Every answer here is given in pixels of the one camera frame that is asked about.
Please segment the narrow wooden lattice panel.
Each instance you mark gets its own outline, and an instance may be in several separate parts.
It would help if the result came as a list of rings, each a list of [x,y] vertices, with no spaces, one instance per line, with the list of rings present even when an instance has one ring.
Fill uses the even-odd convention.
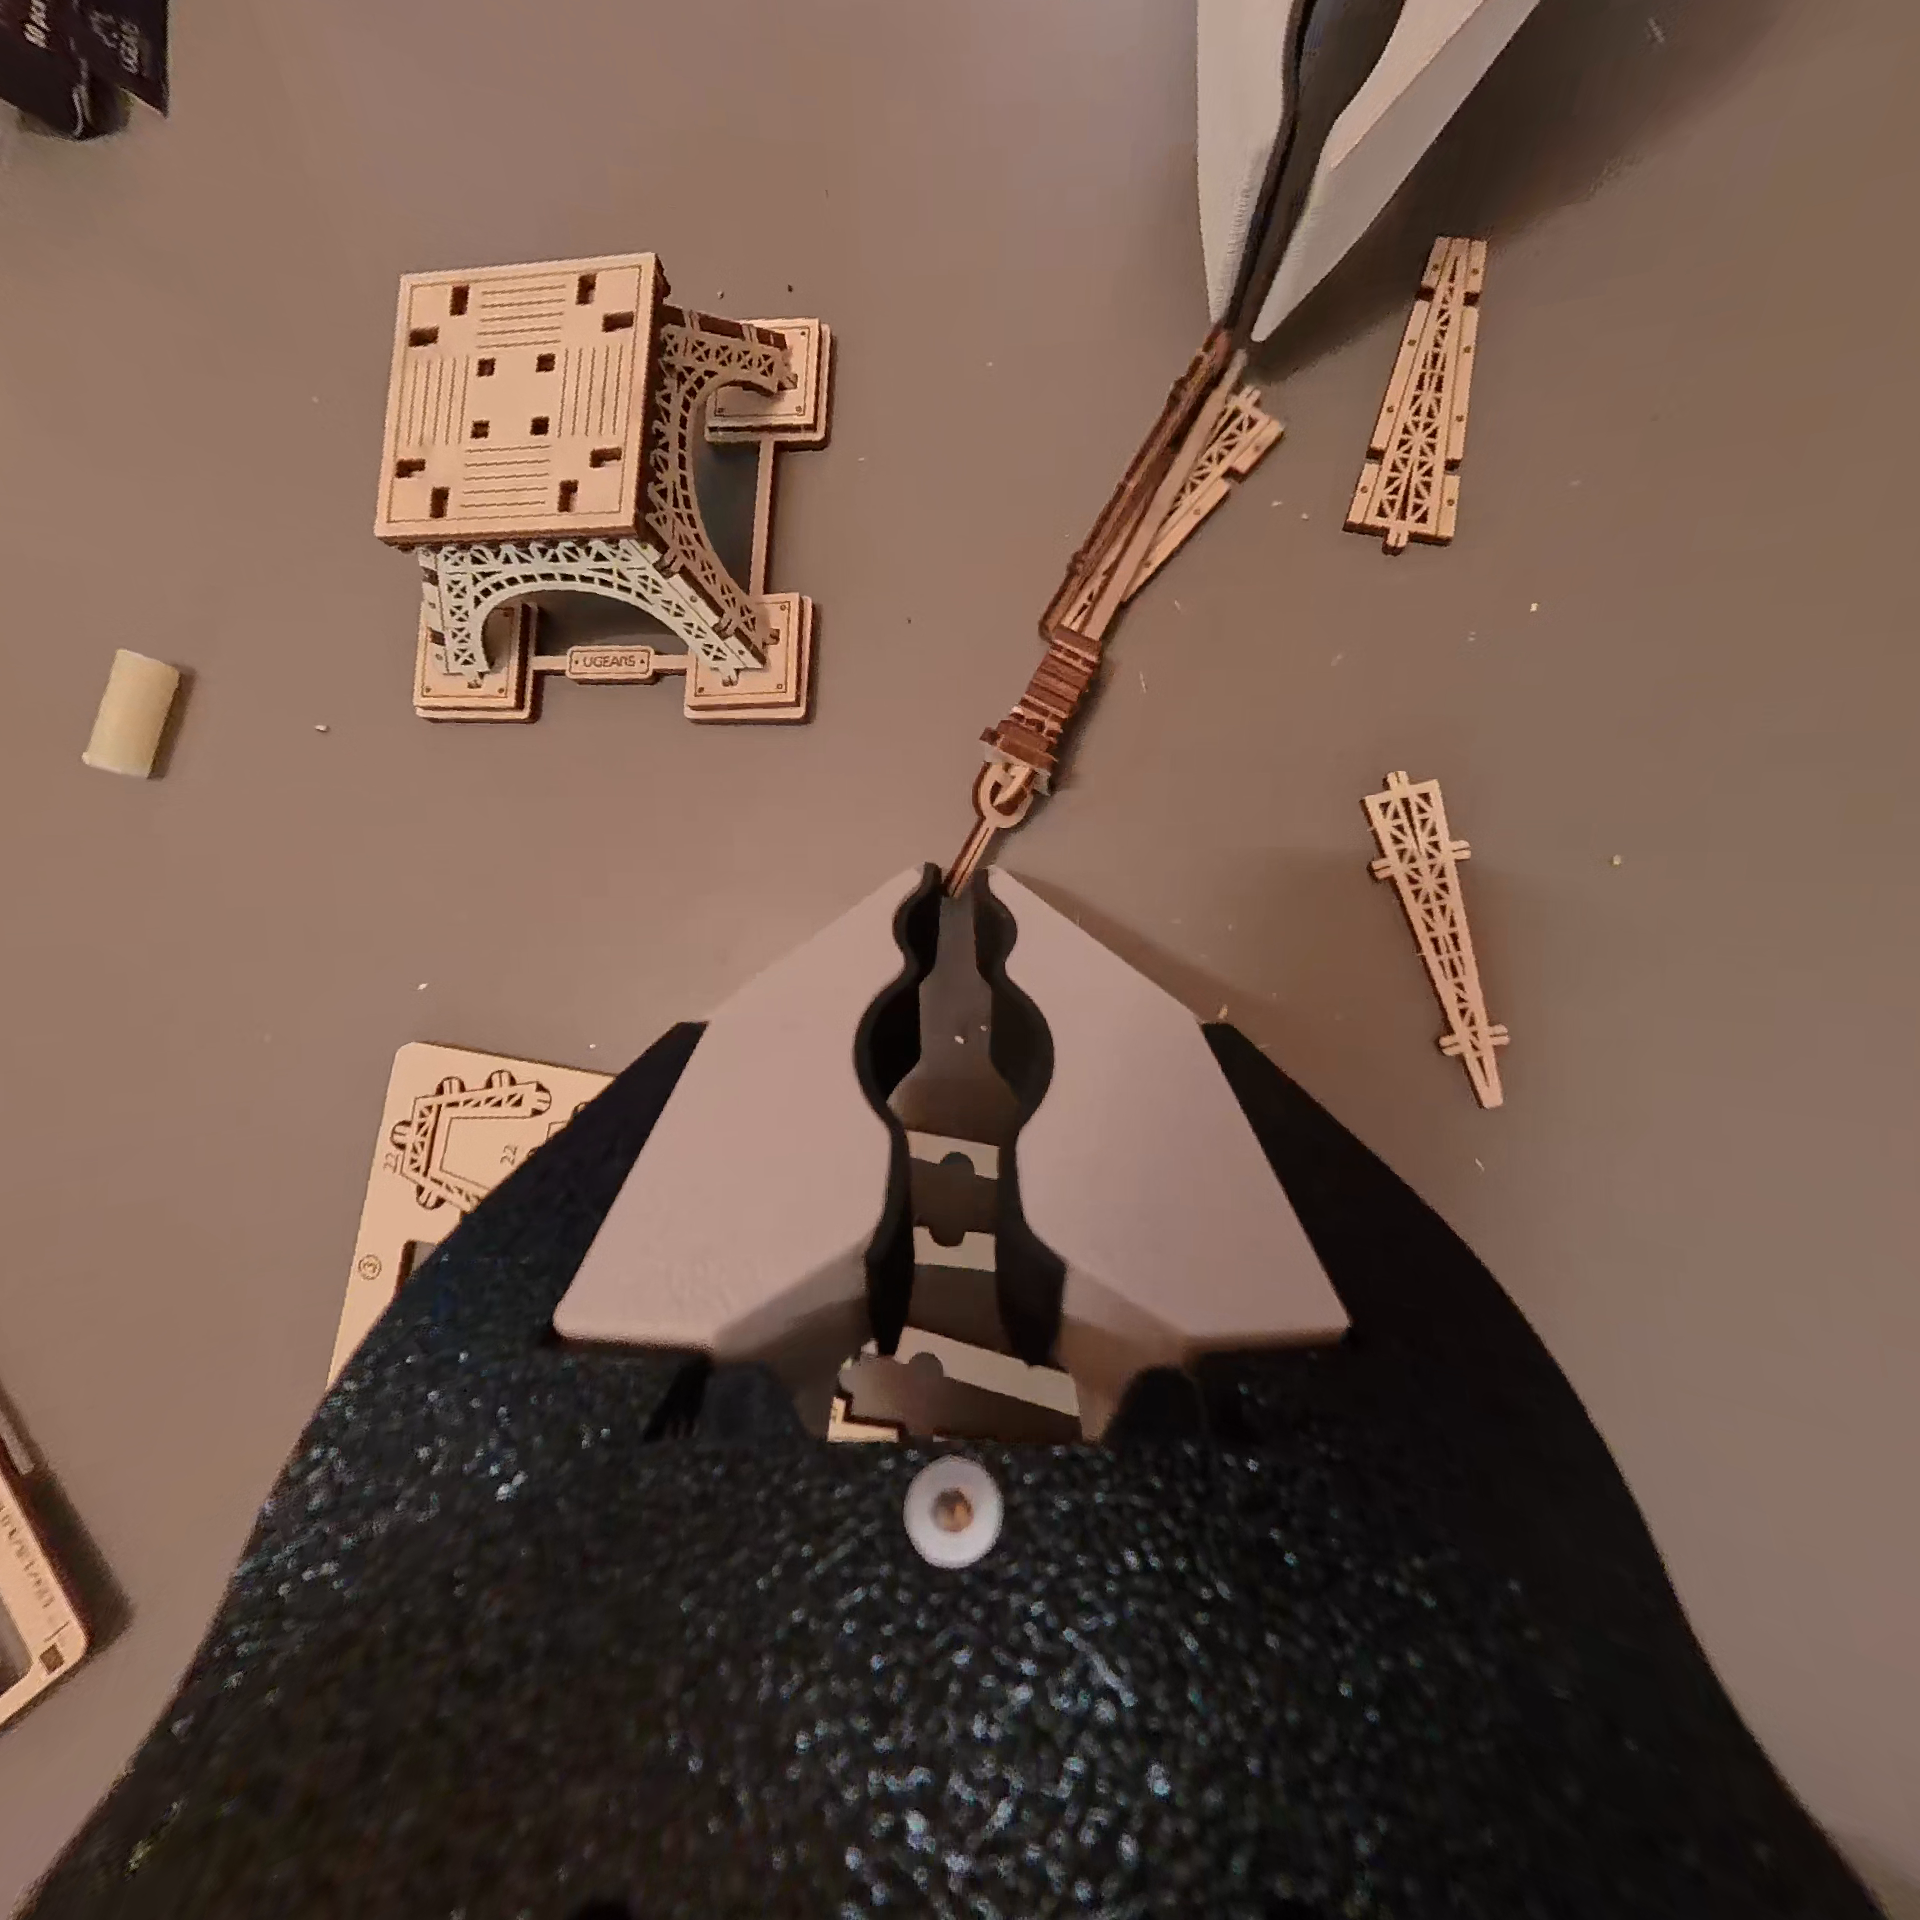
[[[1431,990],[1446,1022],[1438,1048],[1461,1062],[1477,1103],[1485,1111],[1504,1104],[1496,1050],[1508,1034],[1485,1014],[1466,906],[1458,870],[1471,858],[1448,827],[1441,787],[1386,774],[1383,788],[1365,799],[1377,856],[1372,875],[1393,884]]]

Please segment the joined wooden lattice panels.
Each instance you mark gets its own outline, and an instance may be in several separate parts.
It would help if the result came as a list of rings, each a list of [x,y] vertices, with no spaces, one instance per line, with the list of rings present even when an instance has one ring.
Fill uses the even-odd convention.
[[[1231,488],[1280,442],[1281,425],[1245,383],[1245,352],[1212,327],[1074,553],[1040,619],[1045,640],[1090,647]]]

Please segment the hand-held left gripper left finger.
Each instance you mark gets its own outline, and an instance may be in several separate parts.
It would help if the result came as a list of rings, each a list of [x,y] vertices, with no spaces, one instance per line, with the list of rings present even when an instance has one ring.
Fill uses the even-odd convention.
[[[914,1282],[904,1130],[940,942],[932,865],[737,987],[705,1022],[574,1282],[576,1346],[756,1363],[808,1434]]]

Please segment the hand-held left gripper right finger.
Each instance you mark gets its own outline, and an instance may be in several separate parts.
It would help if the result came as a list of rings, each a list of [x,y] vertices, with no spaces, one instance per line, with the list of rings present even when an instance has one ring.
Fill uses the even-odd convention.
[[[1020,880],[978,874],[976,964],[1017,1118],[998,1152],[998,1318],[1097,1439],[1151,1370],[1320,1346],[1351,1318],[1208,1028]]]

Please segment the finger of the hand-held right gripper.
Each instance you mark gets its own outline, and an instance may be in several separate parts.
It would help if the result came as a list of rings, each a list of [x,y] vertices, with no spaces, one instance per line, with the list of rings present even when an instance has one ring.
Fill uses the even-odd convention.
[[[1534,2],[1405,2],[1383,48],[1304,137],[1304,186],[1250,342],[1264,344],[1358,247],[1446,130]]]
[[[1212,322],[1254,264],[1262,194],[1298,111],[1310,2],[1196,7],[1196,194]]]

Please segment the wooden parts sheet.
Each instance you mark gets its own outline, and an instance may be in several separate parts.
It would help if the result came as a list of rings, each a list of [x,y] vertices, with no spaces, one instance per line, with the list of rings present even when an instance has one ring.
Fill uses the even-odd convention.
[[[337,1382],[396,1291],[516,1166],[593,1103],[606,1073],[432,1042],[401,1044],[381,1097],[343,1318]],[[980,1230],[997,1150],[910,1134],[917,1320],[893,1355],[872,1340],[829,1382],[797,1391],[802,1419],[833,1442],[952,1441],[1063,1448],[1082,1439],[1074,1384],[1024,1366],[969,1321],[993,1306],[991,1236]]]

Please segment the small cream wax block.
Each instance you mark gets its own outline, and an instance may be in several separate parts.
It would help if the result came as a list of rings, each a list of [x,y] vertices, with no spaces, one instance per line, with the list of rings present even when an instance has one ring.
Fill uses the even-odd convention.
[[[82,763],[93,774],[153,780],[181,683],[177,666],[128,647],[113,650]]]

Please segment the wooden parts frame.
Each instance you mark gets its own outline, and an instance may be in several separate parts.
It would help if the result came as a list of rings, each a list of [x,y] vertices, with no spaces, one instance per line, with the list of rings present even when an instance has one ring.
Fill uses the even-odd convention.
[[[32,1711],[90,1654],[77,1583],[66,1574],[52,1527],[37,1504],[41,1465],[8,1407],[1,1407],[1,1726]]]

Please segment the grey desk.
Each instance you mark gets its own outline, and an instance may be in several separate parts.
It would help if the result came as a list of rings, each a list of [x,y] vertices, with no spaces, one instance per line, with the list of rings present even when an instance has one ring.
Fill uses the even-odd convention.
[[[17,1908],[324,1386],[398,1044],[621,1068],[969,827],[1207,330],[1191,4],[174,4],[172,112],[4,120],[4,1391],[108,1643],[4,1734]],[[1456,532],[1346,514],[1487,242]],[[410,710],[398,280],[655,249],[833,332],[783,464],[812,720]],[[1036,891],[1479,1252],[1719,1676],[1916,1908],[1916,4],[1538,4],[1262,362]],[[113,650],[153,780],[82,763]],[[1436,780],[1504,1104],[1365,799]]]

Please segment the wide wooden lattice panel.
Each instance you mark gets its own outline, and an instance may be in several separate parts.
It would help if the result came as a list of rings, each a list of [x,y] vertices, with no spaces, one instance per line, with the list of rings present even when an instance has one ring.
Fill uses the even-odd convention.
[[[1346,514],[1346,532],[1446,544],[1456,532],[1487,242],[1432,241]]]

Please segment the purple model kit box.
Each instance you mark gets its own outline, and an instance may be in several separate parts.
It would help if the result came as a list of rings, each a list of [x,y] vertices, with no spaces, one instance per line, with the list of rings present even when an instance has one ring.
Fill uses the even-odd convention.
[[[167,2],[1,2],[1,105],[71,140],[168,112]]]

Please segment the wooden tower base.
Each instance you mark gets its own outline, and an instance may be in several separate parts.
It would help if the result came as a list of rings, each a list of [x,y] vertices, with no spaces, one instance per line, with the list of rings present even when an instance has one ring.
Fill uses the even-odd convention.
[[[528,722],[560,678],[808,720],[768,567],[778,455],[829,432],[826,322],[684,306],[655,254],[401,276],[374,538],[418,566],[416,716]]]

